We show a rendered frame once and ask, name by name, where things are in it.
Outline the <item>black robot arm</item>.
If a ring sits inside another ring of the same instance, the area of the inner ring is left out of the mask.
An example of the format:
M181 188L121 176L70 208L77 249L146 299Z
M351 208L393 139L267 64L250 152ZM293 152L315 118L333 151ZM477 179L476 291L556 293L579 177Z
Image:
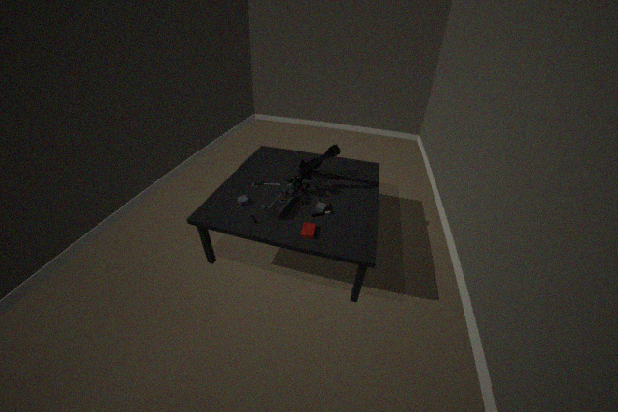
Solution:
M322 164L322 161L324 161L325 159L329 157L334 157L338 155L339 153L341 153L341 150L339 149L337 145L331 146L330 148L328 148L327 152L325 152L322 156L313 158L309 162L303 164L303 166L300 167L297 172L298 174L301 174L301 175L294 176L293 180L302 181L302 175L305 175L305 173L307 172L311 173L313 169L316 170L317 168L319 168L319 165Z

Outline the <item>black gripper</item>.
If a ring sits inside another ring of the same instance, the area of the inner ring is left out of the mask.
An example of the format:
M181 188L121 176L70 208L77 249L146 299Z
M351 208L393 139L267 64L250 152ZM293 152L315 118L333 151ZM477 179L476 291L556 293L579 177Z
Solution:
M302 175L302 180L303 180L303 179L304 179L304 175ZM296 180L292 180L292 179L290 179L290 178L287 178L287 179L286 179L286 181L287 181L287 182L290 182L290 183L293 185L293 187L294 187L294 188L296 188L295 193L296 193L296 192L297 192L297 191L298 191L298 190L299 190L299 189L300 189L303 185L304 185L305 187L307 187L307 188L309 188L309 187L310 187L310 185L309 185L308 183L306 183L306 182L303 182L303 183L302 183L302 181L300 181L300 180L299 180L299 181L296 181ZM296 184L297 184L297 187L296 187Z

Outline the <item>red block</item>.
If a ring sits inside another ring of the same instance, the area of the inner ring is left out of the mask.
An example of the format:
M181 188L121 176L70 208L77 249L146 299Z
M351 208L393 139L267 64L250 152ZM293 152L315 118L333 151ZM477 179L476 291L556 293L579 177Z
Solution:
M301 236L302 238L313 239L315 233L316 224L303 223Z

